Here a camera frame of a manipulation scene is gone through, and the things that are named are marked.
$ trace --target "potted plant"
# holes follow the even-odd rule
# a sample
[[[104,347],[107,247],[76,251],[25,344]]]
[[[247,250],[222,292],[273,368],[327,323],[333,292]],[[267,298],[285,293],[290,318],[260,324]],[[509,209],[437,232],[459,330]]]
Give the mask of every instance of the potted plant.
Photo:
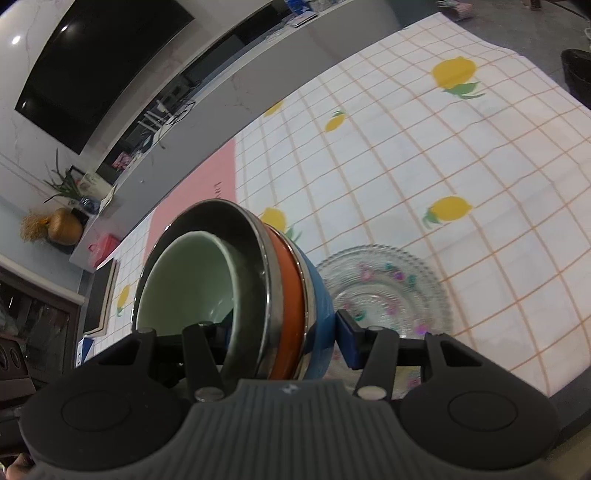
[[[76,245],[82,237],[82,224],[66,208],[51,215],[30,211],[21,221],[21,238],[25,242],[46,239],[60,245]]]
[[[54,181],[51,175],[52,172],[59,177],[61,181],[60,183]],[[47,183],[57,193],[49,197],[44,203],[47,203],[49,202],[49,200],[52,200],[56,197],[63,197],[70,200],[74,200],[75,202],[79,203],[82,209],[87,213],[90,213],[91,215],[96,215],[97,213],[99,213],[100,202],[98,202],[95,199],[91,199],[90,197],[86,197],[80,193],[78,185],[76,185],[76,182],[72,177],[72,172],[70,170],[66,170],[64,174],[60,173],[57,149],[56,169],[51,171],[47,169],[47,173],[49,174],[49,178],[51,181],[45,180],[45,183]]]

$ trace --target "glass plate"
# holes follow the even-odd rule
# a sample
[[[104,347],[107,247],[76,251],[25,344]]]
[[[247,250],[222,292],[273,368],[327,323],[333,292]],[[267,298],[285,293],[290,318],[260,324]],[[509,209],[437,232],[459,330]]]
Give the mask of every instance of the glass plate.
[[[452,315],[443,287],[419,258],[395,247],[365,245],[328,257],[318,266],[335,310],[345,309],[367,328],[394,329],[402,338],[451,333]],[[325,378],[340,378],[353,391],[360,371],[350,370],[335,347]],[[393,398],[420,383],[418,367],[399,367]]]

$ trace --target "table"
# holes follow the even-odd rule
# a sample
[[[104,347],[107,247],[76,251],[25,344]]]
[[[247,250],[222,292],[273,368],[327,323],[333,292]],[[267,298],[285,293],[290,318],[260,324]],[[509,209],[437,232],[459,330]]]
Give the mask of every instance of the table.
[[[166,224],[224,197],[315,264],[361,244],[424,259],[452,334],[552,395],[591,364],[590,137],[591,112],[530,61],[427,17],[287,96],[154,209],[113,254],[115,298],[132,294],[97,351],[129,333]]]

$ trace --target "black tv screen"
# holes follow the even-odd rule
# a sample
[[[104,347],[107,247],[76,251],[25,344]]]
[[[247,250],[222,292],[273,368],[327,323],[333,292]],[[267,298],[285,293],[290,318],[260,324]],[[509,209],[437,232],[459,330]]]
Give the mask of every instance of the black tv screen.
[[[76,0],[15,109],[80,153],[111,105],[193,17],[174,0]]]

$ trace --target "metal screw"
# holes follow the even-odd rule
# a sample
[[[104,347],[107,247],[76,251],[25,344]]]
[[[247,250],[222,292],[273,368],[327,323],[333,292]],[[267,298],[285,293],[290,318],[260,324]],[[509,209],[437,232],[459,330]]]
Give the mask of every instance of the metal screw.
[[[357,390],[357,396],[364,400],[382,400],[386,397],[386,391],[377,385],[366,385]]]
[[[202,387],[195,391],[195,399],[197,401],[218,401],[224,397],[224,392],[218,387]]]

